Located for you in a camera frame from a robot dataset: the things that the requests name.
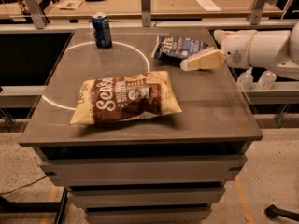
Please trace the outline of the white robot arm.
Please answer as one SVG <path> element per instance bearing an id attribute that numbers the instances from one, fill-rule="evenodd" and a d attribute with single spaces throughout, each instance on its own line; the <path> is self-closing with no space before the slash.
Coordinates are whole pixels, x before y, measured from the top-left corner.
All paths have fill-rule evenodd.
<path id="1" fill-rule="evenodd" d="M 215 30 L 220 49 L 209 47 L 180 63 L 184 71 L 264 68 L 280 77 L 299 79 L 299 24 L 291 30 Z"/>

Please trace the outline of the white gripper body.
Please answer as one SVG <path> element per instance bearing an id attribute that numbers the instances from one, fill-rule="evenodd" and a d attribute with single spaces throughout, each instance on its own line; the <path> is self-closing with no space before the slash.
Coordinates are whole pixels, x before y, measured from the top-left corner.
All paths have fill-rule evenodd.
<path id="1" fill-rule="evenodd" d="M 256 30 L 239 30 L 227 35 L 222 41 L 226 64 L 231 68 L 249 68 L 249 45 Z"/>

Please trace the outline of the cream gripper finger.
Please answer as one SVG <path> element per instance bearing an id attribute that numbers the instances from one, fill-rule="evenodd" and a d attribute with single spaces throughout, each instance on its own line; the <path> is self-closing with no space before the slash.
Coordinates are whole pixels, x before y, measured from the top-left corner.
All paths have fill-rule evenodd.
<path id="1" fill-rule="evenodd" d="M 234 34 L 235 31 L 227 31 L 227 30 L 221 30 L 221 29 L 217 29 L 213 32 L 214 35 L 214 39 L 221 44 L 221 42 L 228 36 L 231 34 Z"/>
<path id="2" fill-rule="evenodd" d="M 183 71 L 210 70 L 220 68 L 225 64 L 225 55 L 219 49 L 201 51 L 180 63 Z"/>

